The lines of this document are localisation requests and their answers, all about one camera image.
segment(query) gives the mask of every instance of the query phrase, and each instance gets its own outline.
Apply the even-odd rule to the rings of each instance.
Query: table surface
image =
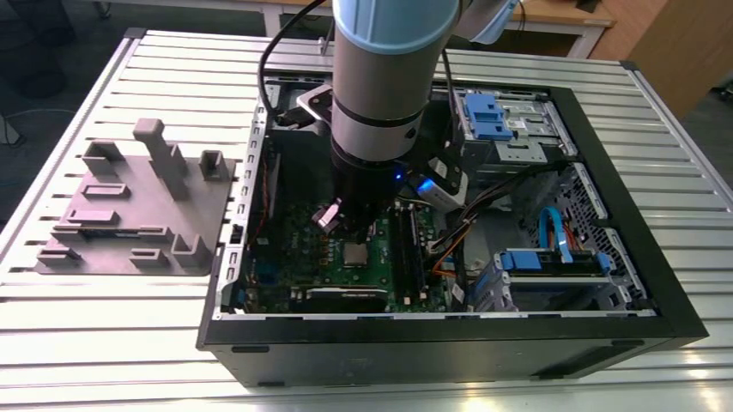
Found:
[[[195,349],[207,277],[42,276],[32,271],[68,205],[90,141],[127,155],[139,117],[162,118],[184,155],[242,160],[263,38],[150,31],[126,39],[0,234],[0,408],[94,411],[733,409],[733,204],[728,186],[618,63],[451,51],[457,81],[573,88],[712,334],[573,381],[243,388]],[[330,71],[286,40],[271,68]],[[442,67],[437,77],[442,77]],[[222,230],[222,237],[230,228]]]
[[[310,0],[243,0],[255,3],[274,3],[302,5],[310,3]],[[608,11],[604,4],[598,4],[596,11],[588,13],[576,7],[576,0],[524,0],[525,10],[528,12],[528,21],[542,23],[565,23],[580,26],[613,27],[617,19]],[[514,10],[514,21],[521,17],[520,7]]]

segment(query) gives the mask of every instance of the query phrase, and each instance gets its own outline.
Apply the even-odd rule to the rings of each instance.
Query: motherboard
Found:
[[[259,233],[239,277],[247,311],[445,312],[446,284],[427,284],[422,261],[438,236],[431,208],[395,202],[363,243],[329,238],[311,222],[315,209],[290,203]]]

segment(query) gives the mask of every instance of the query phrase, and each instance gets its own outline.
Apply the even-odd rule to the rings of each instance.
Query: blue led light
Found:
[[[431,189],[433,185],[435,185],[435,182],[433,182],[433,180],[430,180],[430,179],[426,179],[421,183],[421,185],[418,186],[417,192],[423,193],[425,191],[429,191]]]

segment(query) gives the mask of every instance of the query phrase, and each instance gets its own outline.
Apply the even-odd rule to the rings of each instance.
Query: wooden desk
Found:
[[[107,2],[258,11],[264,19],[266,35],[273,37],[281,29],[281,16],[298,13],[310,0],[107,0]],[[586,13],[576,8],[576,0],[524,0],[524,3],[528,11],[525,30],[576,35],[576,43],[568,57],[588,58],[604,30],[613,27],[617,22],[604,5],[598,6],[594,13]],[[310,13],[313,15],[334,15],[331,0]],[[506,27],[509,30],[520,28],[520,17],[518,7]]]
[[[282,14],[294,14],[310,3],[310,0],[235,0],[239,3],[259,3],[264,16],[267,35],[273,37],[281,28]],[[311,11],[314,15],[333,15],[331,2]],[[576,0],[524,0],[528,12],[525,31],[540,33],[574,34],[576,43],[568,54],[569,58],[588,58],[598,42],[604,30],[617,23],[614,16],[602,4],[594,13],[586,13],[576,8]],[[507,25],[509,30],[520,29],[521,7],[514,10],[514,16]]]

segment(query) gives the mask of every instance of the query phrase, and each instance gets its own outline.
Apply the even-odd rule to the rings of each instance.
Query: green circuit board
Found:
[[[291,203],[258,237],[246,279],[248,309],[290,313],[298,290],[309,288],[373,288],[389,292],[386,312],[445,311],[443,287],[426,290],[427,299],[406,305],[395,299],[391,264],[390,220],[375,220],[366,243],[366,264],[349,266],[343,251],[351,239],[331,239],[311,222],[317,204]],[[417,237],[423,244],[437,237],[431,209],[415,208]]]

